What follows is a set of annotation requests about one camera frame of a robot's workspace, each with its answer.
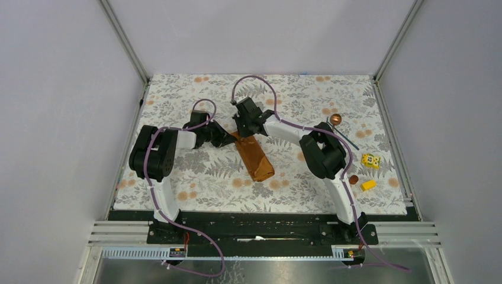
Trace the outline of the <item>orange cloth napkin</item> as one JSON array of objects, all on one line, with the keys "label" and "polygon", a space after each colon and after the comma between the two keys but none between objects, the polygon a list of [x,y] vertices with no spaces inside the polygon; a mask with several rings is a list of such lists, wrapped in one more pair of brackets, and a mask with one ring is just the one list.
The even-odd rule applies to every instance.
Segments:
[{"label": "orange cloth napkin", "polygon": [[241,137],[237,131],[232,136],[236,138],[236,149],[254,182],[263,182],[275,174],[275,169],[255,136]]}]

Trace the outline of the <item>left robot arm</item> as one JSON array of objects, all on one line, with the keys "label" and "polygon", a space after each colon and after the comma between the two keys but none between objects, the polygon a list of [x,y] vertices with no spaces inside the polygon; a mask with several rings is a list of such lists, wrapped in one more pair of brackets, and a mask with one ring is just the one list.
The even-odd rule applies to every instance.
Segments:
[{"label": "left robot arm", "polygon": [[220,148],[236,141],[236,137],[204,111],[194,111],[182,128],[141,127],[128,164],[138,178],[147,182],[154,205],[154,217],[166,222],[160,232],[166,241],[177,243],[184,234],[183,226],[175,222],[181,210],[169,178],[174,168],[176,151],[198,149],[204,143]]}]

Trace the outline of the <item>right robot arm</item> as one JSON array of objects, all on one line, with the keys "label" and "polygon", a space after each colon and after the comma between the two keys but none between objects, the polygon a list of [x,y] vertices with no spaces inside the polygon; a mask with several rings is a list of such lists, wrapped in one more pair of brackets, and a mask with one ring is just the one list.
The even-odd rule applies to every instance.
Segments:
[{"label": "right robot arm", "polygon": [[359,211],[347,179],[347,151],[334,135],[329,125],[321,122],[314,127],[300,126],[278,117],[272,110],[262,111],[251,98],[239,102],[233,116],[241,137],[261,134],[280,138],[301,148],[310,172],[324,181],[340,222],[340,238],[353,244],[363,236],[361,225],[356,222]]}]

